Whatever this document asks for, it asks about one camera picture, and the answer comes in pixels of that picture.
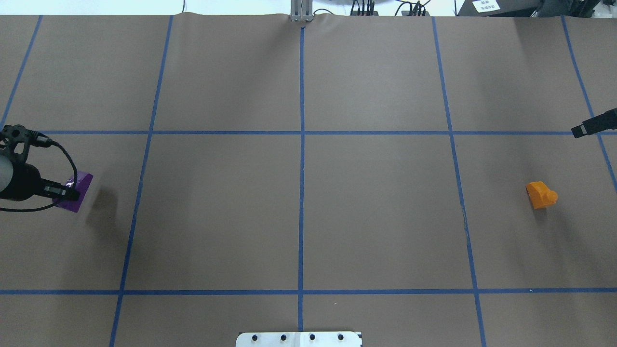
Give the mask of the purple trapezoid block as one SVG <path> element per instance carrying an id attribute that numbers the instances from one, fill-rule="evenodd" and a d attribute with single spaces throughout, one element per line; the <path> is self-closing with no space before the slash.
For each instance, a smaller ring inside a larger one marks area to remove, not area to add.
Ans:
<path id="1" fill-rule="evenodd" d="M 54 198 L 52 202 L 55 203 L 55 207 L 77 213 L 83 204 L 93 178 L 92 173 L 77 171 L 77 178 L 71 176 L 64 184 L 68 191 L 70 191 L 69 196 L 64 199 Z"/>

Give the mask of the orange trapezoid block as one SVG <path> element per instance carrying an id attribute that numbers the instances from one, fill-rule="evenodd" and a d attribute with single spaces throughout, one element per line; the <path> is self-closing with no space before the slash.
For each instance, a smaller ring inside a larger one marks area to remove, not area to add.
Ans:
<path id="1" fill-rule="evenodd" d="M 526 184 L 526 192 L 534 209 L 544 209 L 553 206 L 558 201 L 557 192 L 549 189 L 542 181 Z"/>

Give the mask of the brown paper table mat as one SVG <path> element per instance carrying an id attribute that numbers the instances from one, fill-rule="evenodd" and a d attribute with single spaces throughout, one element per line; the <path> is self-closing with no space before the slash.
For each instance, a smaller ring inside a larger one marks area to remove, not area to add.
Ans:
<path id="1" fill-rule="evenodd" d="M 94 180 L 1 214 L 1 345 L 614 347 L 615 107 L 614 18 L 3 15 L 1 123 Z"/>

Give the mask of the aluminium frame post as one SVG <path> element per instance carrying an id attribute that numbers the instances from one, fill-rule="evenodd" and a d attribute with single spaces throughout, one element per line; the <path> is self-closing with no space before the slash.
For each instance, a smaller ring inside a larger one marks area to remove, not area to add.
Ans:
<path id="1" fill-rule="evenodd" d="M 312 22 L 314 17 L 313 0 L 290 0 L 291 22 Z"/>

